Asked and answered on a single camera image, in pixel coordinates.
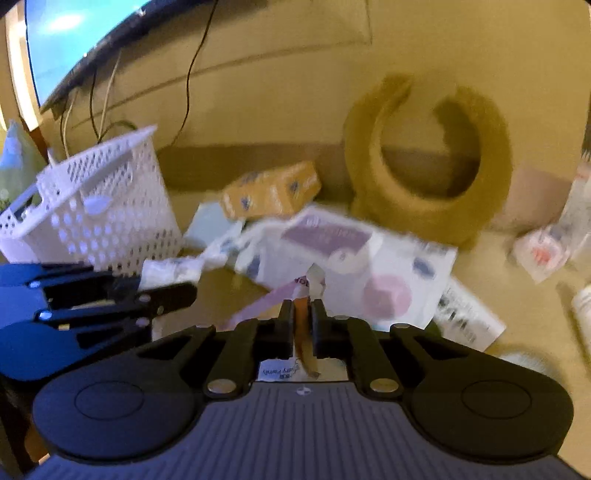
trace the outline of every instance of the pink circle graphic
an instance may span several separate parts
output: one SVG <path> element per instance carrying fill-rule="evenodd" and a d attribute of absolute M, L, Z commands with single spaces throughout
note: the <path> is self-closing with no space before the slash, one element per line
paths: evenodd
<path fill-rule="evenodd" d="M 410 308 L 413 292 L 394 275 L 371 277 L 363 288 L 363 309 L 371 319 L 401 317 Z"/>

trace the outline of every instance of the purple label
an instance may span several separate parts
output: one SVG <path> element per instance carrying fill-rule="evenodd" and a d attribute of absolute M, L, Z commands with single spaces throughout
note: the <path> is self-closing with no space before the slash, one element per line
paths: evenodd
<path fill-rule="evenodd" d="M 317 215 L 305 216 L 282 235 L 282 239 L 290 240 L 327 257 L 341 249 L 358 253 L 370 238 L 371 233 L 351 226 L 325 222 Z"/>

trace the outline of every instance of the wire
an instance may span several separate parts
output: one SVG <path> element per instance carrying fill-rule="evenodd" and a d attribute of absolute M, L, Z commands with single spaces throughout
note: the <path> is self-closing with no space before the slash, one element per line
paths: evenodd
<path fill-rule="evenodd" d="M 113 127 L 116 127 L 117 125 L 120 125 L 122 127 L 127 127 L 130 130 L 137 130 L 138 129 L 138 127 L 133 122 L 130 122 L 128 120 L 117 120 L 116 122 L 113 122 L 112 124 L 109 124 L 109 126 L 107 128 L 105 128 L 105 131 L 99 137 L 98 142 L 96 144 L 98 145 L 99 143 L 102 143 L 102 141 L 105 138 L 105 135 L 107 134 L 107 132 L 109 130 L 111 130 Z"/>
<path fill-rule="evenodd" d="M 64 151 L 66 151 L 66 145 L 64 143 L 64 116 L 66 114 L 66 107 L 68 106 L 68 98 L 70 97 L 70 92 L 66 96 L 66 104 L 64 105 L 64 111 L 61 113 L 60 117 L 60 141 L 61 145 L 64 147 Z"/>
<path fill-rule="evenodd" d="M 109 83 L 107 84 L 107 91 L 105 93 L 105 101 L 103 103 L 103 113 L 100 116 L 100 125 L 99 125 L 99 138 L 103 134 L 103 127 L 105 126 L 105 117 L 107 114 L 107 104 L 109 103 L 109 95 L 111 94 L 111 87 L 113 86 L 113 80 L 115 80 L 115 73 L 117 73 L 117 68 L 119 67 L 119 61 L 121 60 L 121 52 L 123 49 L 119 50 L 117 54 L 117 61 L 115 62 L 115 66 L 113 67 L 113 71 L 111 72 L 111 78 L 109 78 Z"/>
<path fill-rule="evenodd" d="M 197 51 L 195 52 L 195 55 L 193 55 L 193 59 L 191 60 L 191 65 L 189 65 L 189 71 L 187 72 L 187 81 L 186 81 L 187 110 L 185 112 L 185 118 L 183 119 L 183 123 L 181 124 L 181 128 L 178 129 L 177 134 L 174 136 L 173 141 L 170 144 L 171 146 L 174 145 L 176 143 L 176 141 L 178 140 L 178 137 L 180 136 L 185 124 L 187 123 L 187 118 L 189 118 L 189 110 L 191 108 L 191 98 L 190 98 L 190 94 L 189 94 L 189 81 L 191 79 L 191 71 L 193 70 L 193 65 L 195 64 L 195 60 L 197 60 L 197 56 L 199 55 L 199 52 L 201 51 L 201 49 L 203 48 L 203 45 L 205 44 L 205 41 L 207 40 L 207 34 L 209 33 L 209 27 L 211 27 L 211 25 L 212 25 L 213 14 L 216 12 L 216 8 L 217 8 L 218 3 L 219 3 L 219 0 L 215 0 L 213 3 L 212 11 L 209 14 L 209 19 L 207 20 L 207 24 L 205 25 L 205 31 L 203 32 L 203 37 L 201 38 L 201 43 L 197 47 Z"/>
<path fill-rule="evenodd" d="M 68 142 L 66 141 L 66 134 L 68 132 L 68 120 L 70 119 L 70 114 L 72 113 L 72 109 L 74 108 L 74 103 L 76 103 L 76 98 L 78 97 L 78 92 L 80 91 L 79 88 L 76 88 L 76 93 L 74 93 L 74 98 L 70 103 L 68 111 L 66 113 L 66 118 L 64 119 L 64 128 L 61 137 L 61 143 L 64 145 L 64 150 L 66 152 L 66 158 L 70 157 L 70 153 L 68 152 Z"/>
<path fill-rule="evenodd" d="M 93 97 L 95 96 L 95 86 L 96 86 L 96 74 L 98 72 L 98 69 L 95 69 L 95 73 L 92 76 L 92 85 L 90 86 L 90 96 L 89 96 L 89 101 L 88 101 L 88 110 L 90 113 L 90 124 L 92 125 L 92 130 L 95 133 L 95 137 L 98 140 L 99 139 L 99 131 L 96 129 L 96 123 L 95 123 L 95 114 L 93 113 L 93 109 L 92 109 L 92 100 Z"/>

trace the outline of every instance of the tan plush toy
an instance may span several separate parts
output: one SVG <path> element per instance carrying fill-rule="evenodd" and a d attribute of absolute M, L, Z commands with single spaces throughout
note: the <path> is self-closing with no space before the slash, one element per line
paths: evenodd
<path fill-rule="evenodd" d="M 509 192 L 512 155 L 505 121 L 494 103 L 467 87 L 447 98 L 457 104 L 480 139 L 480 166 L 472 184 L 454 198 L 425 198 L 408 190 L 384 162 L 386 120 L 406 101 L 413 79 L 387 77 L 359 100 L 345 123 L 345 158 L 355 190 L 353 215 L 429 241 L 469 247 L 502 207 Z"/>

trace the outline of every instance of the white plastic basket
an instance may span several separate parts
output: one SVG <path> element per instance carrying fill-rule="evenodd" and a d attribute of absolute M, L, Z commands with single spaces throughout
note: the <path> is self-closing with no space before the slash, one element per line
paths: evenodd
<path fill-rule="evenodd" d="M 47 167 L 0 214 L 0 250 L 10 262 L 86 261 L 140 273 L 146 258 L 175 257 L 181 233 L 148 127 Z M 41 203 L 27 207 L 36 194 Z"/>

